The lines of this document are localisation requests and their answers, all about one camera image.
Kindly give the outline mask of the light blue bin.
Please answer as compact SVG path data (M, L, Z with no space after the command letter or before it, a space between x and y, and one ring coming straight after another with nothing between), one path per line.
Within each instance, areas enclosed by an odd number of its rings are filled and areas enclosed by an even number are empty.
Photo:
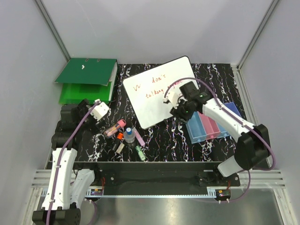
M219 134L218 138L223 138L223 137L229 136L229 133L226 131L226 129L223 126L221 126L219 123L217 123L217 126L220 130L220 134Z
M198 112L194 112L191 119L186 124L191 143L206 141L207 134L201 122Z

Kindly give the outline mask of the pink bin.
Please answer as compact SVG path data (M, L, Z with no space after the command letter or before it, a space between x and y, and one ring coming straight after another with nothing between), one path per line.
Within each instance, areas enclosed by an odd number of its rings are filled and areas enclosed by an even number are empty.
M218 138L220 135L220 129L217 123L208 116L198 113L202 126L206 132L206 140Z

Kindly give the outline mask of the white dry-erase board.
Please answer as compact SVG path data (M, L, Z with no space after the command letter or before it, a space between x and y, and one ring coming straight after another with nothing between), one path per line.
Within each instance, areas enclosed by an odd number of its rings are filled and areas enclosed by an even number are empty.
M180 87L195 77L189 57L182 56L158 67L130 76L123 86L142 129L148 129L172 117L172 104L163 103L166 91L181 94Z

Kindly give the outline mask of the small clear glue bottle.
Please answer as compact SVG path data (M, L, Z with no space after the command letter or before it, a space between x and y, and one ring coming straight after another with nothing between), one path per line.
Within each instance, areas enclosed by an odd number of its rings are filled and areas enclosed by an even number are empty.
M124 140L127 143L133 143L135 141L135 134L132 131L132 128L126 128L126 131L124 132Z

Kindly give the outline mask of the purple bin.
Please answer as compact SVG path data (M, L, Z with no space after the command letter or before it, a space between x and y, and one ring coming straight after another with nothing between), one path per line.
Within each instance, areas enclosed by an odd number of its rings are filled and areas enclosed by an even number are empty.
M226 110L229 111L231 114L241 117L241 114L234 102L224 103L224 106L226 107Z

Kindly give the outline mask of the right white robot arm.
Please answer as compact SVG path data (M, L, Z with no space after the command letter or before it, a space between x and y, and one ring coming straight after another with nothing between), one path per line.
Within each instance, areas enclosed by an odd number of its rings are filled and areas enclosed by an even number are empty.
M263 125L254 125L234 114L207 88L200 90L190 82L180 87L181 95L167 89L164 103L172 104L170 114L187 123L193 113L199 112L220 124L236 142L236 150L232 157L217 166L213 173L214 183L223 186L230 176L240 171L249 171L258 163L272 155L268 129Z

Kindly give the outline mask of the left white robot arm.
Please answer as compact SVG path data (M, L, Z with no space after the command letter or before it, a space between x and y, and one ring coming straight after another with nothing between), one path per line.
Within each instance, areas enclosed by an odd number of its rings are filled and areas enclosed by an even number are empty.
M71 180L79 144L86 129L97 129L109 107L100 99L91 105L87 99L61 108L60 120L52 136L52 168L45 200L32 214L36 225L78 225L81 204L90 185L101 181L95 167L80 169Z

